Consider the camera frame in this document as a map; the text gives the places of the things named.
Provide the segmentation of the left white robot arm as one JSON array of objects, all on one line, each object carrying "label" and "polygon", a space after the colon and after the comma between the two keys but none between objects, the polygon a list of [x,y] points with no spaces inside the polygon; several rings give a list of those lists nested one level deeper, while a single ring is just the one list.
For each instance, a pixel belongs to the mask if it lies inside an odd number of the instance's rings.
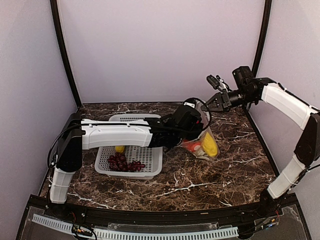
[{"label": "left white robot arm", "polygon": [[71,213],[65,202],[73,175],[82,167],[83,150],[115,146],[169,150],[182,140],[197,139],[205,129],[201,113],[189,105],[180,105],[162,117],[135,121],[98,121],[83,119],[78,112],[71,114],[47,154],[47,166],[54,169],[49,190],[51,210],[60,218]]}]

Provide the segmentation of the clear zip top bag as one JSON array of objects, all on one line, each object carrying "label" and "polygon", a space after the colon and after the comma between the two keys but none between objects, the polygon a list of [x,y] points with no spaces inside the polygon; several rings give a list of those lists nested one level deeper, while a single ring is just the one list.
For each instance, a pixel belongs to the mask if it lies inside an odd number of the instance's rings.
[{"label": "clear zip top bag", "polygon": [[[204,127],[209,124],[211,115],[202,102],[197,99],[192,99],[187,100],[184,105],[194,106],[194,108],[201,115],[200,122],[203,123]],[[220,153],[216,140],[209,126],[198,136],[198,138],[194,140],[184,139],[181,142],[180,147],[193,154],[197,159],[202,160],[213,161]]]}]

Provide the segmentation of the dark red grape bunch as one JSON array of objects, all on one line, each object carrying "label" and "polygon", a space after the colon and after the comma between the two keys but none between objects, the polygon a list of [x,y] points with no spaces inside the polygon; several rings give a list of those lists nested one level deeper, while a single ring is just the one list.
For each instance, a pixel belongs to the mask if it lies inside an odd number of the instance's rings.
[{"label": "dark red grape bunch", "polygon": [[118,152],[110,155],[107,162],[109,169],[116,172],[140,172],[146,167],[141,161],[128,162],[126,155]]}]

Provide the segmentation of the white plastic basket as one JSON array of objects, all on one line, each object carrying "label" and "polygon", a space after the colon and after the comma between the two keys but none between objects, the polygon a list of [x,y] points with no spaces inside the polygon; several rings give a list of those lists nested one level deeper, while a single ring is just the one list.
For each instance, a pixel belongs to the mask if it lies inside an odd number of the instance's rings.
[{"label": "white plastic basket", "polygon": [[89,127],[88,146],[98,148],[95,170],[111,178],[151,180],[162,170],[163,148],[149,147],[147,118],[156,114],[116,114]]}]

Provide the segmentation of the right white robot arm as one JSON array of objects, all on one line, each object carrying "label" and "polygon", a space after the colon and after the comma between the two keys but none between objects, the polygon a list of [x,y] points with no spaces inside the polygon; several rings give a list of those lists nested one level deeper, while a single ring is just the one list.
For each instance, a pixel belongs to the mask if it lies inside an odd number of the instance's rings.
[{"label": "right white robot arm", "polygon": [[305,103],[270,78],[244,77],[237,79],[238,89],[229,91],[216,76],[209,75],[207,82],[219,92],[206,105],[212,104],[211,112],[228,112],[240,105],[262,101],[282,112],[301,129],[302,134],[293,151],[293,157],[279,176],[268,186],[262,201],[255,205],[255,213],[266,217],[275,208],[273,200],[283,196],[297,185],[313,162],[320,157],[320,111]]}]

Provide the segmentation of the white cauliflower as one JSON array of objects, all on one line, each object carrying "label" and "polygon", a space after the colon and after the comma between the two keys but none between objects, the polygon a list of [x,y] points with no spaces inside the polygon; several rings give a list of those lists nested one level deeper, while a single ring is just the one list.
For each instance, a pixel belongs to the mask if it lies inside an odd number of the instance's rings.
[{"label": "white cauliflower", "polygon": [[194,155],[197,159],[201,159],[201,160],[209,160],[210,159],[210,157],[207,155],[207,153],[201,149],[198,149],[194,153]]}]

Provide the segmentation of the yellow bell pepper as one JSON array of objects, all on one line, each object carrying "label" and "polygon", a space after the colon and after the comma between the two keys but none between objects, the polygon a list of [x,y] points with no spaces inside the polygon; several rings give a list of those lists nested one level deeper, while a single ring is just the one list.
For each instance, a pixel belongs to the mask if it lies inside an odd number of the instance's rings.
[{"label": "yellow bell pepper", "polygon": [[219,153],[216,141],[208,132],[205,133],[201,142],[201,146],[209,157],[215,158]]}]

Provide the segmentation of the orange pumpkin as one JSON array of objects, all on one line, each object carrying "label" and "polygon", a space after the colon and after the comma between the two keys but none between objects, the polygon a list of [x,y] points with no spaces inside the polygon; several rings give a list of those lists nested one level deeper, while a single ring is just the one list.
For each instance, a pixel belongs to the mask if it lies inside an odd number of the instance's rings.
[{"label": "orange pumpkin", "polygon": [[192,153],[196,152],[200,148],[201,148],[201,143],[199,141],[191,142],[187,145],[187,149]]}]

